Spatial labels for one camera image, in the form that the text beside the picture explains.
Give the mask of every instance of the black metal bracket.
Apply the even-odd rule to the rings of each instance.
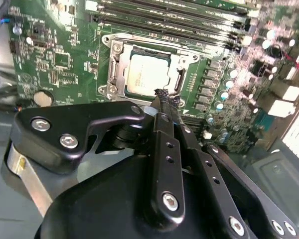
[[[172,231],[185,219],[182,162],[186,161],[206,194],[217,238],[299,239],[293,222],[218,146],[207,144],[201,150],[193,131],[183,124],[177,102],[160,91],[151,105],[157,114],[150,118],[131,102],[27,109],[16,115],[10,138],[21,155],[55,173],[75,170],[87,152],[89,136],[96,136],[97,146],[103,139],[121,147],[137,145],[139,156],[150,155],[144,210],[148,222],[159,231]],[[104,138],[111,128],[115,128],[113,133]],[[134,144],[142,138],[149,139],[146,147]],[[254,203],[248,221],[231,196],[222,168]]]
[[[260,188],[215,144],[208,143],[204,150],[217,162],[218,167],[225,168],[246,191],[252,204],[248,217],[250,228],[258,238],[299,239],[296,225],[260,190]]]
[[[138,124],[144,117],[144,112],[128,101],[32,108],[16,115],[10,139],[22,155],[64,174],[80,163],[89,136],[96,135],[101,142],[110,127]]]
[[[151,138],[149,222],[161,231],[171,231],[185,217],[185,200],[179,141],[174,137],[172,112],[167,95],[157,97],[152,106],[155,115]]]

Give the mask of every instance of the green circuit board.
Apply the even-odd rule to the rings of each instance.
[[[199,139],[201,120],[209,119],[210,140],[231,152],[246,151],[257,114],[241,88],[255,99],[267,91],[271,79],[250,72],[255,60],[279,69],[285,64],[269,58],[257,41],[265,39],[262,29],[284,38],[299,35],[292,28],[299,15],[289,16],[299,1],[291,2],[12,0],[10,49],[19,96],[44,92],[52,106],[113,100],[145,106],[153,99],[147,88],[168,87],[180,95],[179,110]],[[123,45],[118,49],[114,41]],[[275,44],[290,49],[278,38]],[[118,86],[110,75],[117,76],[123,59],[129,62],[122,73],[126,81]],[[44,97],[37,101],[46,103]]]

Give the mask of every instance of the ram slot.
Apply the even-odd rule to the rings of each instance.
[[[136,25],[139,24],[139,28],[148,29],[148,27],[152,27],[153,29],[157,29],[165,34],[173,34],[181,37],[186,37],[198,41],[215,41],[221,42],[223,44],[227,44],[231,42],[227,36],[222,36],[220,34],[210,33],[208,31],[197,30],[192,27],[181,26],[178,24],[172,24],[165,21],[151,20],[145,17],[139,17],[128,14],[121,14],[120,12],[109,12],[109,11],[100,11],[100,15],[103,15],[106,19],[117,18],[117,20],[125,20],[127,26],[128,25]]]
[[[138,15],[141,17],[148,17],[153,20],[162,20],[165,22],[170,22],[174,24],[184,25],[188,27],[195,27],[196,29],[213,32],[215,34],[221,34],[222,36],[230,37],[230,35],[235,31],[233,26],[227,26],[219,23],[215,23],[210,20],[205,20],[200,17],[188,16],[185,14],[179,13],[169,13],[166,11],[162,11],[159,8],[151,8],[147,9],[141,5],[134,5],[135,8],[127,8],[126,5],[113,5],[113,4],[105,4],[102,9],[103,11],[117,11],[123,12],[126,14]]]
[[[162,10],[167,10],[175,13],[183,13],[189,16],[203,17],[212,20],[216,23],[234,24],[237,21],[244,20],[243,17],[238,16],[228,10],[212,8],[208,6],[198,5],[194,3],[181,2],[181,1],[164,1],[158,2],[155,0],[102,0],[101,3],[125,3],[140,4],[147,7],[157,7]]]
[[[207,44],[207,45],[213,45],[213,46],[220,46],[228,49],[233,49],[233,44],[232,43],[226,43],[226,42],[221,42],[221,41],[215,41],[215,39],[212,38],[207,38],[203,36],[192,36],[187,33],[183,33],[181,31],[175,31],[172,29],[165,29],[161,27],[157,27],[154,25],[149,25],[146,23],[139,23],[139,22],[134,22],[130,20],[125,20],[121,18],[114,18],[111,16],[96,16],[96,15],[91,15],[91,19],[89,21],[94,21],[97,23],[103,23],[103,24],[114,24],[117,26],[120,26],[122,28],[134,28],[138,30],[148,30],[150,33],[156,33],[156,34],[162,34],[167,37],[176,37],[179,39],[182,39],[184,41],[189,41],[194,40],[196,43],[200,44]]]

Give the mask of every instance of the dimm slot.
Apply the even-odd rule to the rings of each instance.
[[[158,8],[151,9],[152,12],[149,12],[147,8],[145,9],[143,6],[139,4],[135,7],[138,7],[138,9],[132,10],[130,8],[126,8],[125,6],[114,6],[113,4],[105,4],[103,10],[114,10],[118,12],[125,12],[126,14],[133,14],[142,17],[150,17],[155,20],[162,20],[162,21],[166,21],[174,24],[180,24],[188,27],[195,27],[200,30],[221,34],[222,36],[229,36],[227,34],[232,33],[232,29],[231,29],[231,27],[233,27],[232,25],[228,26],[220,23],[217,24],[213,21],[205,20],[199,17],[188,16],[184,14],[168,13]]]
[[[203,5],[198,5],[194,3],[188,3],[188,2],[173,1],[172,4],[168,4],[165,2],[156,2],[153,0],[111,0],[111,2],[130,2],[131,4],[139,3],[143,6],[146,5],[150,7],[158,7],[160,9],[164,9],[168,11],[188,14],[190,16],[204,17],[205,19],[212,20],[217,23],[228,23],[228,22],[235,23],[234,20],[230,19],[230,16],[232,16],[233,18],[237,18],[237,20],[241,19],[241,17],[232,14],[227,10],[212,8],[209,6],[203,6]]]
[[[183,34],[181,32],[175,32],[172,31],[170,29],[162,29],[159,27],[155,27],[152,25],[147,25],[147,24],[142,24],[142,23],[137,23],[137,22],[132,22],[132,21],[127,21],[124,19],[117,19],[117,18],[113,18],[113,17],[109,17],[109,16],[91,16],[92,17],[92,21],[94,22],[102,22],[102,23],[108,23],[108,24],[115,24],[117,26],[121,26],[121,27],[130,27],[130,28],[136,28],[136,29],[142,29],[142,30],[148,30],[151,33],[158,33],[158,34],[163,34],[165,36],[168,37],[177,37],[180,39],[183,39],[185,41],[188,41],[189,39],[195,40],[197,43],[201,43],[201,44],[208,44],[208,45],[213,45],[213,46],[220,46],[220,47],[224,47],[224,48],[228,48],[232,50],[232,44],[228,43],[221,43],[221,42],[215,42],[214,39],[211,38],[205,38],[205,37],[192,37],[189,36],[188,34]]]
[[[223,43],[223,44],[227,44],[228,42],[230,42],[229,38],[220,40],[219,36],[212,37],[211,34],[206,34],[203,31],[198,31],[195,30],[193,28],[186,28],[184,26],[179,26],[176,24],[171,24],[171,23],[167,23],[167,22],[161,22],[161,21],[151,21],[148,20],[147,18],[143,18],[143,22],[136,22],[136,20],[134,19],[134,21],[131,21],[129,19],[124,19],[122,17],[116,16],[108,16],[108,12],[99,12],[99,15],[104,16],[105,19],[111,19],[114,20],[116,19],[116,21],[118,21],[118,23],[120,23],[119,21],[124,21],[126,25],[133,25],[136,26],[138,28],[142,28],[142,29],[155,29],[155,30],[159,30],[161,33],[163,34],[173,34],[173,35],[178,35],[178,36],[182,36],[182,37],[186,37],[189,39],[193,39],[193,40],[198,40],[198,41],[209,41],[209,42],[214,42],[215,40],[217,40],[218,43]]]
[[[177,27],[189,27],[192,29],[192,31],[195,33],[197,32],[197,30],[199,29],[200,31],[202,31],[202,33],[205,34],[214,34],[217,36],[221,36],[224,38],[229,38],[231,37],[230,33],[224,32],[224,31],[220,31],[218,29],[215,28],[207,28],[204,26],[200,26],[200,25],[195,25],[195,24],[191,24],[191,23],[187,23],[187,22],[180,22],[177,20],[173,20],[173,19],[166,19],[164,17],[160,17],[160,16],[153,16],[152,14],[148,13],[148,12],[142,12],[139,10],[130,10],[128,8],[121,8],[121,7],[115,7],[115,6],[106,6],[105,8],[102,9],[102,11],[105,11],[107,13],[111,13],[111,14],[116,14],[118,13],[124,13],[124,14],[128,14],[128,15],[133,15],[133,16],[140,16],[140,17],[146,17],[147,19],[150,20],[156,20],[156,21],[161,21],[161,23],[170,23],[173,24],[173,26]]]

